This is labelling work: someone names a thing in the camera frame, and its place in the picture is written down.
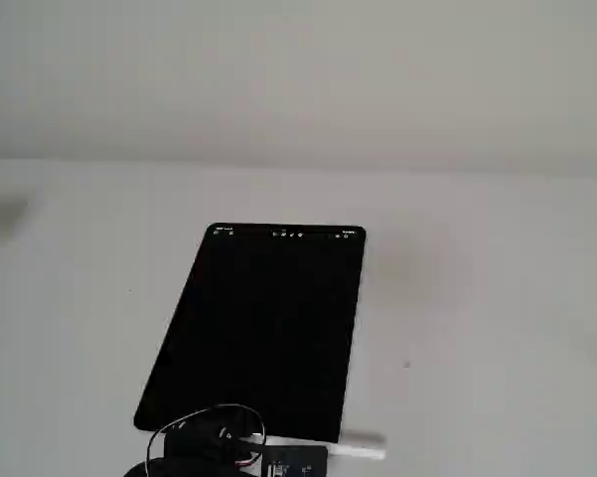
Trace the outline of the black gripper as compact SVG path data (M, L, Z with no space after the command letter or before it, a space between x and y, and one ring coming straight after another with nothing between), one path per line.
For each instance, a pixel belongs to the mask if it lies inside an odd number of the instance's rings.
M164 458L248 467L261 455L264 422L256 410L203 410L164 431Z

